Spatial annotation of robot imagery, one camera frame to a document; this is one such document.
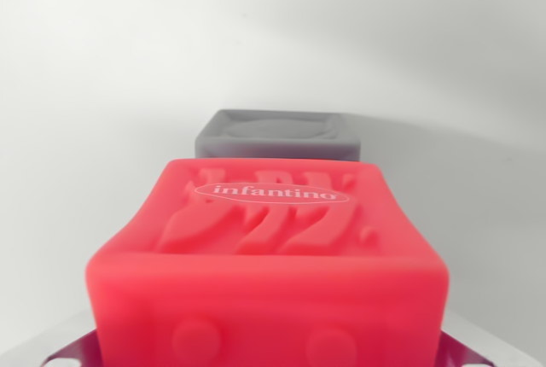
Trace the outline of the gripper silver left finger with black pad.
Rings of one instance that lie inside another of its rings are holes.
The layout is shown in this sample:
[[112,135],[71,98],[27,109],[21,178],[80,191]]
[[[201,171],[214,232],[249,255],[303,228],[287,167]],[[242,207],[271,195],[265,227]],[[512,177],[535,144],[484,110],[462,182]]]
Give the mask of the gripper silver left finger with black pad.
[[73,358],[81,366],[103,366],[90,310],[77,313],[31,340],[28,366],[45,366],[56,358]]

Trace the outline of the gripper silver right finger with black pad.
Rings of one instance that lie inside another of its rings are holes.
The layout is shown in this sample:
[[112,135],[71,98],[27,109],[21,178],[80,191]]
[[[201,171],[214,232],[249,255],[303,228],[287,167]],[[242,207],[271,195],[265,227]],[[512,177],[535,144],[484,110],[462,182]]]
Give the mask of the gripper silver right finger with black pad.
[[480,328],[443,328],[440,366],[538,366],[538,361]]

